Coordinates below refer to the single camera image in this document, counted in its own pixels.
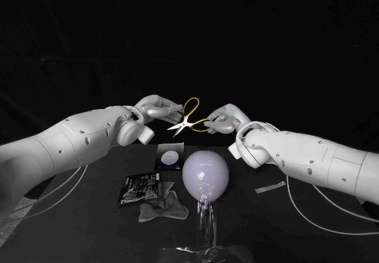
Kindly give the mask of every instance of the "cable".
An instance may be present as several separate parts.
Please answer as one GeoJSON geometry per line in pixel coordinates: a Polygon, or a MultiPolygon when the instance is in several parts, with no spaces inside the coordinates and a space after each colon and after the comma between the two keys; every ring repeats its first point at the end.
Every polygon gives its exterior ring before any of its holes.
{"type": "MultiPolygon", "coordinates": [[[[299,207],[297,207],[296,204],[294,204],[294,200],[293,200],[293,196],[291,196],[289,176],[287,176],[287,189],[289,189],[289,195],[290,195],[290,199],[291,199],[293,205],[294,205],[299,213],[302,214],[302,212],[300,212],[300,210],[299,210],[299,207]]],[[[379,235],[379,232],[369,232],[369,233],[345,233],[345,232],[339,232],[339,231],[326,229],[326,228],[323,228],[322,226],[316,225],[307,218],[306,218],[306,220],[307,220],[315,226],[317,226],[319,228],[322,228],[323,230],[326,230],[326,231],[329,231],[329,232],[333,232],[333,233],[338,233],[338,234],[352,235],[352,236],[379,235]]]]}
{"type": "MultiPolygon", "coordinates": [[[[323,192],[320,191],[320,189],[317,188],[317,186],[315,185],[315,188],[316,188],[316,190],[319,191],[319,193],[323,195],[323,197],[330,201],[330,199],[326,197],[326,195],[323,194],[323,192]]],[[[364,219],[366,219],[366,220],[369,220],[369,221],[374,221],[374,222],[378,222],[379,223],[379,220],[376,220],[376,219],[372,219],[372,218],[368,218],[368,217],[365,217],[365,216],[362,216],[362,215],[358,215],[358,214],[355,214],[353,212],[351,212],[351,211],[348,211],[346,209],[343,209],[342,207],[339,207],[332,201],[330,201],[330,203],[332,203],[332,205],[335,205],[339,209],[342,209],[346,213],[349,213],[351,215],[355,215],[355,216],[358,216],[359,218],[364,218],[364,219]]]]}
{"type": "Polygon", "coordinates": [[[44,212],[46,212],[51,208],[54,208],[54,207],[62,202],[62,200],[67,198],[67,196],[70,195],[70,193],[71,193],[72,190],[75,189],[77,185],[78,185],[80,182],[81,182],[81,178],[80,178],[77,184],[74,185],[74,188],[70,190],[68,194],[62,197],[62,199],[61,199],[61,200],[59,200],[59,201],[58,201],[58,202],[57,202],[49,208],[46,208],[45,210],[42,210],[42,211],[41,211],[39,213],[36,213],[35,215],[29,215],[29,216],[25,216],[23,218],[12,219],[12,220],[6,221],[5,223],[9,223],[9,222],[12,222],[12,221],[16,221],[16,220],[22,220],[22,219],[31,218],[31,217],[34,217],[34,216],[42,214],[44,212]]]}
{"type": "Polygon", "coordinates": [[[32,204],[26,205],[25,207],[19,208],[18,210],[12,211],[12,213],[21,211],[22,209],[25,209],[26,207],[31,207],[32,205],[35,205],[36,203],[39,203],[48,196],[51,196],[61,188],[62,186],[70,182],[70,180],[74,178],[74,176],[77,175],[77,173],[80,172],[80,169],[83,167],[78,168],[78,170],[75,171],[75,173],[71,175],[71,178],[68,178],[68,180],[65,181],[65,183],[39,200],[36,200],[32,204]]]}

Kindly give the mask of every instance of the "dark table surface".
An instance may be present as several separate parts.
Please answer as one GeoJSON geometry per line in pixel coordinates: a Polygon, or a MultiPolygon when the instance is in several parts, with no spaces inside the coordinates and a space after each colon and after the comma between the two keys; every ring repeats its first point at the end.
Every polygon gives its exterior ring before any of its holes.
{"type": "MultiPolygon", "coordinates": [[[[230,167],[230,185],[217,201],[218,245],[247,245],[257,262],[378,262],[379,235],[346,236],[319,229],[296,211],[287,187],[255,193],[257,188],[286,181],[274,165],[250,168],[227,147],[186,146],[185,158],[205,149],[222,155],[230,167]]],[[[196,246],[198,201],[186,191],[181,171],[165,171],[162,181],[176,182],[172,189],[189,209],[186,220],[156,218],[139,223],[139,205],[117,208],[126,176],[153,171],[156,150],[157,145],[140,144],[113,148],[88,166],[59,205],[21,222],[0,248],[0,262],[156,262],[159,248],[196,246]]],[[[57,176],[46,193],[72,172],[57,176]]],[[[29,214],[64,197],[78,178],[29,214]]],[[[379,231],[374,222],[338,210],[312,185],[290,178],[290,186],[294,202],[315,223],[343,232],[379,231]]],[[[353,196],[322,190],[342,207],[365,215],[353,196]]]]}

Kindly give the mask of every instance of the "inflated balloon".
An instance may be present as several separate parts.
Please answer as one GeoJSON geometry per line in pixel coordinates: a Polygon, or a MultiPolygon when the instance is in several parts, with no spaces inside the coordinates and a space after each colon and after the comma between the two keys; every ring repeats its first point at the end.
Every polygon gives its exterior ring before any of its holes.
{"type": "Polygon", "coordinates": [[[198,151],[189,156],[183,166],[183,182],[198,201],[206,204],[219,198],[230,182],[230,169],[218,153],[198,151]]]}

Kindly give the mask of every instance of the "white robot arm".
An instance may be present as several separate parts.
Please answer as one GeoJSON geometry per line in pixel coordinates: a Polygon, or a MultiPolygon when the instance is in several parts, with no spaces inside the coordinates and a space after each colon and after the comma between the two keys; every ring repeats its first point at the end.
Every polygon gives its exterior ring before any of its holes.
{"type": "Polygon", "coordinates": [[[157,95],[136,106],[80,113],[38,135],[0,146],[0,225],[28,191],[54,175],[94,163],[110,149],[155,136],[155,118],[178,124],[183,106],[157,95]]]}
{"type": "MultiPolygon", "coordinates": [[[[205,122],[225,133],[219,125],[218,121],[205,122]]],[[[280,131],[270,123],[250,122],[231,129],[238,132],[230,151],[251,167],[274,164],[290,177],[379,205],[379,154],[317,136],[280,131]]]]}

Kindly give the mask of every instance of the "gray cloth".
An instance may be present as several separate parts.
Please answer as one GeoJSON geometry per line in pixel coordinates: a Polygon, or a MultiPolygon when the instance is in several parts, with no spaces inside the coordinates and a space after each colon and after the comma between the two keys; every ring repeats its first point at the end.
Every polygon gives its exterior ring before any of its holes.
{"type": "Polygon", "coordinates": [[[176,192],[170,191],[173,182],[160,182],[159,196],[160,201],[152,201],[140,205],[139,222],[147,222],[159,216],[185,220],[188,218],[188,208],[178,200],[176,192]]]}

